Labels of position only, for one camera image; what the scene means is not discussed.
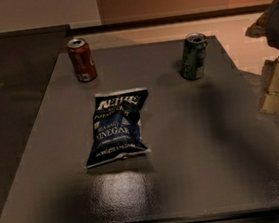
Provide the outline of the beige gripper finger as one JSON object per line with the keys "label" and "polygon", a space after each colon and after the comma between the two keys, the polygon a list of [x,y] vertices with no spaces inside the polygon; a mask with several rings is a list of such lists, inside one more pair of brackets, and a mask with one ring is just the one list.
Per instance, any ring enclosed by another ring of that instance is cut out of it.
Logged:
{"label": "beige gripper finger", "polygon": [[267,19],[267,12],[262,13],[261,16],[254,23],[252,23],[251,26],[248,27],[245,35],[249,38],[266,37]]}
{"label": "beige gripper finger", "polygon": [[279,56],[274,61],[265,60],[261,73],[259,110],[272,114],[279,112]]}

